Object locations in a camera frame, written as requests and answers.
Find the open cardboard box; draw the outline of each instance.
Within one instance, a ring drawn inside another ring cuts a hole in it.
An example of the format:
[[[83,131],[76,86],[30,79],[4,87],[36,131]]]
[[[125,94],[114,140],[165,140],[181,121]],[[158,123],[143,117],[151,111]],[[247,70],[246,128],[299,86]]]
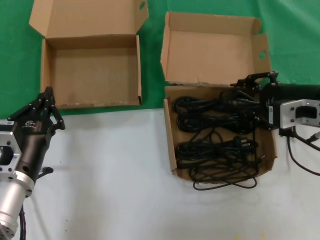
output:
[[[147,0],[34,0],[42,42],[41,91],[61,109],[140,105],[140,43]]]
[[[166,14],[161,65],[165,80],[180,85],[165,88],[164,115],[171,171],[180,178],[190,180],[187,169],[177,168],[175,148],[189,141],[194,133],[179,130],[174,100],[182,96],[212,100],[238,79],[270,72],[267,35],[258,34],[261,25],[254,17]],[[217,131],[224,141],[236,136],[224,128]],[[260,176],[272,169],[277,149],[272,132],[258,128],[255,134],[257,157],[263,157]],[[252,134],[246,137],[253,139]]]

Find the power cord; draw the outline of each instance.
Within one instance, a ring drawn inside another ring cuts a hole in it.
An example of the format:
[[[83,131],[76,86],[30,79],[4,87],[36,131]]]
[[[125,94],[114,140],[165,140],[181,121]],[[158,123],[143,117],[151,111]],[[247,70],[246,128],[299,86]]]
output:
[[[218,99],[203,100],[183,96],[173,103],[179,129],[196,133],[208,128],[222,127],[239,135],[252,133],[253,119],[261,110],[259,101],[237,89],[223,91]],[[222,116],[205,114],[209,111],[225,113]]]
[[[286,140],[287,140],[287,146],[288,146],[288,150],[289,150],[289,154],[290,154],[290,157],[292,159],[292,161],[300,168],[302,168],[303,170],[307,171],[308,173],[311,173],[313,175],[316,175],[316,176],[320,176],[320,173],[319,172],[315,172],[315,171],[312,171],[308,168],[306,168],[305,166],[301,165],[295,158],[294,158],[294,155],[292,153],[292,150],[291,150],[291,144],[290,144],[290,138],[296,138],[298,139],[299,141],[303,142],[304,144],[308,145],[309,147],[317,150],[320,152],[320,147],[312,144],[311,142],[308,141],[308,139],[304,139],[302,138],[301,136],[298,135],[297,133],[297,130],[296,130],[296,127],[294,126],[292,129],[289,129],[287,131],[283,131],[282,133],[280,133],[282,136],[286,136]]]
[[[53,172],[54,172],[54,169],[52,167],[44,167],[42,169],[42,173],[39,174],[37,179],[40,179],[47,174],[52,174]],[[24,205],[22,205],[22,207],[21,207],[21,210],[19,213],[19,218],[20,218],[20,240],[26,240],[26,236],[27,236],[26,225],[27,225],[27,223],[26,223]]]
[[[189,169],[189,176],[194,189],[213,190],[229,185],[251,189],[257,186],[256,175],[261,159],[257,158],[256,115],[261,110],[259,101],[237,89],[223,91],[218,99],[204,100],[183,96],[173,103],[173,110],[178,114],[177,126],[187,133],[195,135],[175,148],[177,167]],[[224,115],[212,116],[210,111]],[[252,133],[253,140],[236,136],[231,141],[223,141],[215,131],[221,127],[239,135]],[[204,137],[200,133],[211,128]],[[213,142],[217,135],[220,142]],[[245,186],[239,182],[252,179],[254,184]],[[220,182],[222,184],[199,188],[198,183]]]
[[[233,140],[223,141],[222,136],[212,129],[205,137],[196,139],[197,133],[190,141],[181,142],[175,149],[177,167],[189,169],[193,187],[199,191],[213,190],[229,185],[251,189],[257,185],[257,175],[260,160],[249,161],[248,157],[255,155],[257,143],[247,138],[236,136]],[[218,135],[220,143],[214,143],[212,136]],[[238,184],[253,179],[252,186]],[[198,183],[225,184],[214,187],[198,188]]]

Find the black cable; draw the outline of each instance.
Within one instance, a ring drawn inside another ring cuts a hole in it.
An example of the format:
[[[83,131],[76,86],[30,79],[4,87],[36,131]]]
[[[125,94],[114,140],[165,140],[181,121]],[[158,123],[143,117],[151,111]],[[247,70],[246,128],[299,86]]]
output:
[[[19,218],[20,218],[20,240],[26,240],[26,218],[25,218],[25,211],[24,211],[24,206],[22,205],[20,213],[19,213]]]
[[[205,191],[229,185],[250,189],[257,185],[256,175],[261,160],[257,158],[256,115],[263,110],[258,100],[240,90],[229,89],[213,100],[179,97],[173,103],[173,110],[178,114],[178,128],[183,132],[195,133],[191,140],[181,142],[175,148],[177,167],[189,170],[194,189]],[[236,136],[224,142],[215,131],[218,127],[238,135],[252,133],[253,140]],[[209,128],[211,131],[199,138],[203,130]],[[213,135],[218,136],[220,142],[213,142]],[[254,156],[254,160],[249,161],[249,156]],[[253,179],[254,184],[238,184],[248,179]],[[222,184],[208,188],[196,187],[198,183],[213,182]]]
[[[298,139],[299,141],[303,142],[304,144],[308,145],[309,147],[317,150],[320,152],[320,147],[312,144],[311,142],[307,141],[306,139],[302,138],[301,136],[298,135],[297,130],[296,130],[296,126],[293,127],[293,136]]]
[[[220,143],[214,143],[212,136],[217,135]],[[259,168],[257,158],[248,161],[248,156],[256,155],[257,143],[254,140],[236,136],[231,141],[222,141],[221,135],[214,131],[205,137],[181,142],[175,149],[177,167],[189,169],[193,187],[199,191],[213,190],[229,185],[251,189],[257,185],[255,176]],[[244,186],[239,182],[253,179],[252,186]],[[198,188],[198,183],[223,182],[225,184],[208,188]]]
[[[293,136],[294,136],[294,138],[297,138],[298,140],[300,140],[300,141],[303,142],[304,144],[306,144],[306,145],[308,145],[308,146],[310,146],[310,147],[312,147],[312,148],[320,151],[320,147],[317,147],[316,145],[307,142],[306,139],[300,137],[300,136],[297,134],[297,131],[296,131],[296,127],[295,127],[295,126],[293,127]],[[320,173],[319,173],[319,172],[315,172],[315,171],[312,171],[312,170],[306,168],[305,166],[301,165],[301,164],[294,158],[294,155],[293,155],[292,150],[291,150],[290,136],[287,136],[286,140],[287,140],[288,150],[289,150],[289,154],[290,154],[290,157],[291,157],[292,161],[293,161],[296,165],[298,165],[300,168],[302,168],[303,170],[307,171],[308,173],[311,173],[311,174],[316,175],[316,176],[320,176]]]
[[[236,134],[246,135],[252,133],[252,119],[261,109],[259,101],[235,89],[223,91],[219,98],[214,100],[183,96],[173,103],[173,110],[178,114],[177,125],[181,131],[187,133],[222,127]],[[209,111],[225,115],[205,114]]]

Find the green backdrop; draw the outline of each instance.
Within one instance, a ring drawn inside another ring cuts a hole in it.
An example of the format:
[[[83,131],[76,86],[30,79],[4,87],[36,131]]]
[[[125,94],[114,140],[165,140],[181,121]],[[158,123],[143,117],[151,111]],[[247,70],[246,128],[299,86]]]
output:
[[[33,0],[0,0],[0,118],[33,100],[40,90],[42,36],[28,22]],[[148,0],[149,19],[139,31],[142,70],[140,107],[63,111],[100,113],[161,108],[164,76],[160,54],[167,11],[262,19],[272,68],[283,83],[317,84],[320,75],[319,0]]]

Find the white surface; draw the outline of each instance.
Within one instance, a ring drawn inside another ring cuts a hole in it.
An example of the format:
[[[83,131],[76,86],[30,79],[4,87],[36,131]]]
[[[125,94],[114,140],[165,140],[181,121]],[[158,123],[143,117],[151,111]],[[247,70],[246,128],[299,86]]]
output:
[[[290,160],[285,138],[256,188],[199,192],[170,172],[162,109],[64,119],[44,161],[54,173],[24,201],[28,240],[319,239],[320,177]],[[292,148],[320,171],[320,153]]]

